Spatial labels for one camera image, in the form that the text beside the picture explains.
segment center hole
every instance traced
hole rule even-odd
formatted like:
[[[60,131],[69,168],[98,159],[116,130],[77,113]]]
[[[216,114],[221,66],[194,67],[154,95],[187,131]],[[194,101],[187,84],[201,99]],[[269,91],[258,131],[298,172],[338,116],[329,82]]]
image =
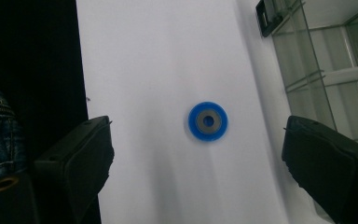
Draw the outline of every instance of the center hole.
[[[212,127],[214,124],[214,120],[211,116],[206,116],[203,120],[203,123],[205,124],[205,126],[207,127]]]

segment blue circular object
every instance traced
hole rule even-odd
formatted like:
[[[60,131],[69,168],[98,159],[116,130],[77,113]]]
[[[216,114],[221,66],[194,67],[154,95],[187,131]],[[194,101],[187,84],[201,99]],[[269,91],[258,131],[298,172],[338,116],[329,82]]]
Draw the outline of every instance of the blue circular object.
[[[211,142],[225,134],[228,119],[225,110],[212,102],[200,103],[188,115],[188,127],[199,140]]]

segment blue wheel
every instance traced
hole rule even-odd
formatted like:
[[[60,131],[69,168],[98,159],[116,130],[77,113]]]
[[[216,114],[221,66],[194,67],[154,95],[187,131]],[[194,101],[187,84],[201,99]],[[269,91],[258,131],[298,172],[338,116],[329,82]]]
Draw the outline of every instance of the blue wheel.
[[[227,129],[227,114],[212,102],[200,103],[190,111],[188,127],[199,140],[211,142],[219,139]]]

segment blue ring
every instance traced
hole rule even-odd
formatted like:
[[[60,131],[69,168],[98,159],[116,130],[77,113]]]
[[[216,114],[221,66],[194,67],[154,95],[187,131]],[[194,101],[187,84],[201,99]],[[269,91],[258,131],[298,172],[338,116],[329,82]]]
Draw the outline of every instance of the blue ring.
[[[201,112],[208,110],[213,110],[220,117],[220,128],[214,133],[203,133],[197,125],[198,115]],[[225,110],[220,105],[217,105],[213,102],[203,102],[194,106],[194,108],[190,111],[190,114],[188,115],[188,127],[193,133],[193,135],[201,141],[212,142],[214,140],[219,139],[225,134],[227,130],[227,125],[228,119]]]

